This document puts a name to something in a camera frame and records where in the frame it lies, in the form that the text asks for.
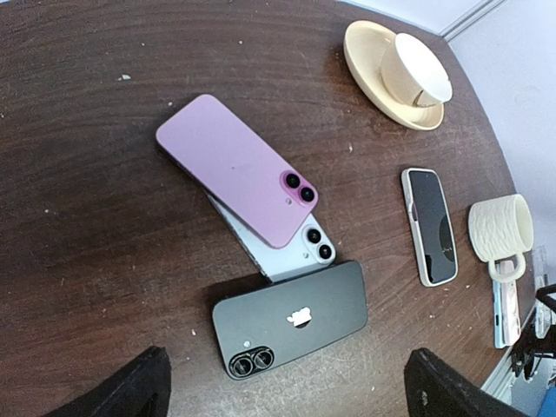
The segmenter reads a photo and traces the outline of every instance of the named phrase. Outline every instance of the dark gray phone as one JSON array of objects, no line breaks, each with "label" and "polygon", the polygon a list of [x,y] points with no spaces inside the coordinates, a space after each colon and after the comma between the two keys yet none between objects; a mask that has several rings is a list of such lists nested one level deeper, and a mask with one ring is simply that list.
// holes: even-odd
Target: dark gray phone
[{"label": "dark gray phone", "polygon": [[402,172],[401,182],[421,282],[436,287],[451,281],[458,274],[458,261],[439,177],[431,169],[410,168]]},{"label": "dark gray phone", "polygon": [[348,261],[220,301],[212,316],[226,372],[248,378],[365,327],[361,265]]}]

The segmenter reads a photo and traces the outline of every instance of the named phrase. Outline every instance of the mug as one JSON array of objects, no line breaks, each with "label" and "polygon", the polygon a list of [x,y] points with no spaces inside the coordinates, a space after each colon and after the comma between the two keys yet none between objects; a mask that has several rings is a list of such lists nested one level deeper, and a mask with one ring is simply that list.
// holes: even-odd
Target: mug
[{"label": "mug", "polygon": [[452,98],[452,84],[436,55],[419,39],[399,33],[381,61],[381,76],[388,93],[398,102],[431,107]]},{"label": "mug", "polygon": [[[469,211],[469,236],[475,254],[488,262],[488,274],[501,283],[520,278],[526,269],[524,252],[533,247],[533,219],[523,195],[507,195],[476,202]],[[499,273],[496,261],[515,256],[517,265]]]}]

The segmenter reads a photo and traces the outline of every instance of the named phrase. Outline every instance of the black screen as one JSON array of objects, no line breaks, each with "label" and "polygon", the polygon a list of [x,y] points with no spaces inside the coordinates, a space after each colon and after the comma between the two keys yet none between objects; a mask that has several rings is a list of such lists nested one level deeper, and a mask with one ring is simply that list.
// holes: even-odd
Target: black screen
[{"label": "black screen", "polygon": [[409,173],[414,195],[414,209],[425,251],[428,276],[432,283],[449,280],[455,275],[452,231],[440,182],[432,172]]}]

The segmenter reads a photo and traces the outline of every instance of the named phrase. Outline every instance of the dark wood surface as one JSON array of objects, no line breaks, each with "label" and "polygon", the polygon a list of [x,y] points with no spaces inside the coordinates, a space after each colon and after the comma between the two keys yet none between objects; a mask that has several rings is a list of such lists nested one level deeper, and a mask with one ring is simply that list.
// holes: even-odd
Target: dark wood surface
[{"label": "dark wood surface", "polygon": [[[1,415],[58,407],[151,344],[172,360],[171,416],[405,415],[402,370],[418,347],[485,380],[501,352],[467,212],[514,188],[443,40],[335,2],[95,3],[0,6]],[[341,47],[356,19],[437,52],[454,86],[437,130],[403,128],[357,88]],[[201,93],[317,186],[314,214],[367,286],[363,330],[244,382],[222,369],[210,311],[265,281],[155,142]],[[436,169],[446,191],[460,273],[439,288],[417,276],[408,166]],[[531,282],[520,286],[526,312]]]}]

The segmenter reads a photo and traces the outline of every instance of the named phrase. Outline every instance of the apple logo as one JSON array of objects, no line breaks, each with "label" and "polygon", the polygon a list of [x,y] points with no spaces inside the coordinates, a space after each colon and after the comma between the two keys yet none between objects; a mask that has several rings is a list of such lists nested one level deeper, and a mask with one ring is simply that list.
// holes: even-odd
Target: apple logo
[{"label": "apple logo", "polygon": [[299,311],[294,311],[291,316],[288,317],[288,321],[293,323],[296,328],[304,328],[311,321],[311,309],[309,307],[304,307]]}]

